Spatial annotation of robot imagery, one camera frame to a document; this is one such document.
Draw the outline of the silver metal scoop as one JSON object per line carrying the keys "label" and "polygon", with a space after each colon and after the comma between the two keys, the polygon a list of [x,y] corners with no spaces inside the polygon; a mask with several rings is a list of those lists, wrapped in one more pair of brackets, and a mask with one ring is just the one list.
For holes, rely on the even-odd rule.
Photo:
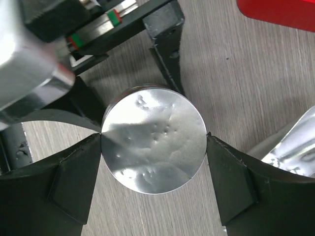
{"label": "silver metal scoop", "polygon": [[254,146],[247,154],[278,169],[314,178],[314,106]]}

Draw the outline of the red square candy box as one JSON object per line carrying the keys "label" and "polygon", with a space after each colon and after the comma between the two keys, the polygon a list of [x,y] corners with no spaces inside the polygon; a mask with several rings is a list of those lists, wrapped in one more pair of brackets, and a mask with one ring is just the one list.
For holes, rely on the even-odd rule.
{"label": "red square candy box", "polygon": [[237,0],[240,12],[252,19],[299,30],[315,31],[313,0]]}

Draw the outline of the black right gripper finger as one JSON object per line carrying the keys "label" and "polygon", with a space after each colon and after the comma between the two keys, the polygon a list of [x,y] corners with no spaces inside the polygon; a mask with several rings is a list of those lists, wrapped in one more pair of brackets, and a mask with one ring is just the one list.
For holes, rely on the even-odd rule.
{"label": "black right gripper finger", "polygon": [[150,49],[168,87],[184,95],[180,72],[180,43],[185,17],[173,0],[143,19],[152,41]]}
{"label": "black right gripper finger", "polygon": [[21,119],[27,121],[56,121],[101,132],[105,106],[99,96],[77,76],[72,89],[60,99]]}

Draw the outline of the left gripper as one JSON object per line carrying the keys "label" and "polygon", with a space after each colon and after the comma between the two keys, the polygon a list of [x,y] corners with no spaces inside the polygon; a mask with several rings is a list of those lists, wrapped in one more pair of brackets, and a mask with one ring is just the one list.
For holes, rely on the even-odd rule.
{"label": "left gripper", "polygon": [[171,0],[22,0],[26,28],[45,43],[60,42],[59,59],[80,74],[107,52],[146,31],[143,19]]}

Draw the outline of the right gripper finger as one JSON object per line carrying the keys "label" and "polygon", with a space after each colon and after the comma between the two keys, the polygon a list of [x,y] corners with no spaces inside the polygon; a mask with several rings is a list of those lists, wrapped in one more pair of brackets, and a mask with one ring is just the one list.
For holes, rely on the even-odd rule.
{"label": "right gripper finger", "polygon": [[312,236],[315,181],[249,156],[207,135],[221,224],[230,236]]}
{"label": "right gripper finger", "polygon": [[2,236],[79,236],[100,162],[100,134],[0,177]]}

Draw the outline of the white round jar lid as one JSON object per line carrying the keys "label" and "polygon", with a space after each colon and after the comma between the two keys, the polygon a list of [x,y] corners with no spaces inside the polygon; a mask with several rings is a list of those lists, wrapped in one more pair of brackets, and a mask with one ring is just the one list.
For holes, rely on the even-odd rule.
{"label": "white round jar lid", "polygon": [[200,112],[165,86],[144,84],[118,95],[101,125],[101,153],[113,177],[142,194],[172,192],[199,171],[207,129]]}

